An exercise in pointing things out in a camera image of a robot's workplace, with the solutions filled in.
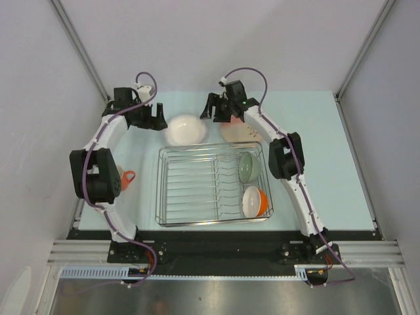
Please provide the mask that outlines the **pink cream floral plate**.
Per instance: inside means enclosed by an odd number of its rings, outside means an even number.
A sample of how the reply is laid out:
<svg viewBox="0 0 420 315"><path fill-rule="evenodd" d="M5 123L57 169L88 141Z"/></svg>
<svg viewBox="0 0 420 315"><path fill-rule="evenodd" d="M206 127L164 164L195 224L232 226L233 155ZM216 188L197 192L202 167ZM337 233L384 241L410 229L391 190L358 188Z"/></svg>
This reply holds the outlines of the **pink cream floral plate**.
<svg viewBox="0 0 420 315"><path fill-rule="evenodd" d="M219 132L225 142L261 142L263 140L255 128L234 117L228 123L221 123Z"/></svg>

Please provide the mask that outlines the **white scalloped plate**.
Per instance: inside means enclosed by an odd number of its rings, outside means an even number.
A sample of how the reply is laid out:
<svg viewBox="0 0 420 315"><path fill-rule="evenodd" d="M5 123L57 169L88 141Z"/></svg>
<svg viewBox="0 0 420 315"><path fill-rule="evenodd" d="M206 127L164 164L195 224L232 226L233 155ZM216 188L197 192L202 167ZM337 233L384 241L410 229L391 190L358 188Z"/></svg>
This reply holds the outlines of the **white scalloped plate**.
<svg viewBox="0 0 420 315"><path fill-rule="evenodd" d="M198 116L181 114L169 120L164 137L170 146L190 146L204 143L208 134L205 122Z"/></svg>

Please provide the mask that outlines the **green ceramic bowl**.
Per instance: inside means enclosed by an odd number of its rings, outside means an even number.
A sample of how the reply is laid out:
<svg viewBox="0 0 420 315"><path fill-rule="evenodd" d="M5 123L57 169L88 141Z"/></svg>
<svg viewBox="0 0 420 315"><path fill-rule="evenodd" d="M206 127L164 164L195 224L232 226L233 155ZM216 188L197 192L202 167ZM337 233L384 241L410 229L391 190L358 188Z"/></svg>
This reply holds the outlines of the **green ceramic bowl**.
<svg viewBox="0 0 420 315"><path fill-rule="evenodd" d="M241 155L238 164L238 174L242 183L255 181L261 172L262 165L255 154L245 152Z"/></svg>

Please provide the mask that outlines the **metal wire dish rack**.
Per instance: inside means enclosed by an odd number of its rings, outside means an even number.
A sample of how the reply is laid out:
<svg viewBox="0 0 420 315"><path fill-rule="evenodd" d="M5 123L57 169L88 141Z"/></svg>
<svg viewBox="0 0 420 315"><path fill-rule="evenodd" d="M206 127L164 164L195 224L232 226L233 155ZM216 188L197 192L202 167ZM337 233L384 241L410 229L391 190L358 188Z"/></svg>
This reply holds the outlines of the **metal wire dish rack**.
<svg viewBox="0 0 420 315"><path fill-rule="evenodd" d="M262 165L259 177L239 179L243 153L255 154ZM242 198L250 186L268 198L268 209L256 218L245 218ZM198 226L233 222L258 222L274 212L260 142L223 142L193 146L168 146L159 150L156 187L156 222L162 227Z"/></svg>

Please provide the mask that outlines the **white orange ceramic bowl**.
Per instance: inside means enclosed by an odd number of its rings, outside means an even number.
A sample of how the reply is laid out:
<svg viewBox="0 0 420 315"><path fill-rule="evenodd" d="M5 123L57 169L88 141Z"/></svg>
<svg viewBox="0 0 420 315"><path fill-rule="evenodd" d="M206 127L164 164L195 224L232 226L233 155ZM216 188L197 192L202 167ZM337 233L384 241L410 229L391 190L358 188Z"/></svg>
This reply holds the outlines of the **white orange ceramic bowl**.
<svg viewBox="0 0 420 315"><path fill-rule="evenodd" d="M245 218L262 216L268 209L266 194L256 186L248 187L242 198L242 211Z"/></svg>

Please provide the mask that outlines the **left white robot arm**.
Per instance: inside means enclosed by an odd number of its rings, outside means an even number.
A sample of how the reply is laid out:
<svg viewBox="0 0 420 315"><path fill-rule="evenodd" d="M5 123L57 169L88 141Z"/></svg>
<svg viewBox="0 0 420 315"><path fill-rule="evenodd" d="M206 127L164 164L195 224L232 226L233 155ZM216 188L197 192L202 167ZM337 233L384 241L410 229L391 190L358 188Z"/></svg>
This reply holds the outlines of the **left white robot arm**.
<svg viewBox="0 0 420 315"><path fill-rule="evenodd" d="M70 153L76 196L101 214L113 241L125 242L122 254L133 263L144 257L145 246L134 240L136 224L117 208L116 199L123 185L113 151L130 127L155 131L167 128L162 103L157 103L156 115L152 115L155 96L156 88L151 85L116 87L114 99L107 103L93 138L82 149Z"/></svg>

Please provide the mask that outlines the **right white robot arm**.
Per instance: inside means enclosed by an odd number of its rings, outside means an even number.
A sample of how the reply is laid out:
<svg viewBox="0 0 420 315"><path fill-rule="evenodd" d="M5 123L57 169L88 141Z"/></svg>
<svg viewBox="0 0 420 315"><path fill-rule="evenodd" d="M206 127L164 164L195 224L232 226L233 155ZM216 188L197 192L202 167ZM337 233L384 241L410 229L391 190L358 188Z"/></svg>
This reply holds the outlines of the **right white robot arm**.
<svg viewBox="0 0 420 315"><path fill-rule="evenodd" d="M219 81L222 92L209 93L202 119L229 123L231 117L241 119L257 130L269 145L268 166L272 176L285 187L297 214L301 234L305 237L303 257L318 263L330 253L337 258L337 251L329 239L329 230L318 215L306 185L305 157L301 137L277 126L262 109L262 102L248 98L240 80Z"/></svg>

